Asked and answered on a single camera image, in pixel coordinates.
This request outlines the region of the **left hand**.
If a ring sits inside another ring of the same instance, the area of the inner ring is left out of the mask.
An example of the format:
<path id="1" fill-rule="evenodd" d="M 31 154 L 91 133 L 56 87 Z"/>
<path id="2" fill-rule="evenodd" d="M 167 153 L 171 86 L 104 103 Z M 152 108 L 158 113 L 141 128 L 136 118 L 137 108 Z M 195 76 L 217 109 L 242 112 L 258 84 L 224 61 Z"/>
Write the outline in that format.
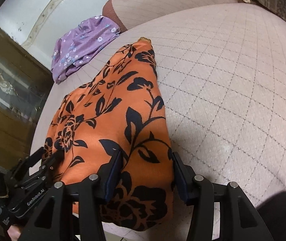
<path id="1" fill-rule="evenodd" d="M 21 235 L 21 229 L 18 226 L 12 225 L 9 227 L 7 233 L 12 241 L 18 241 Z"/>

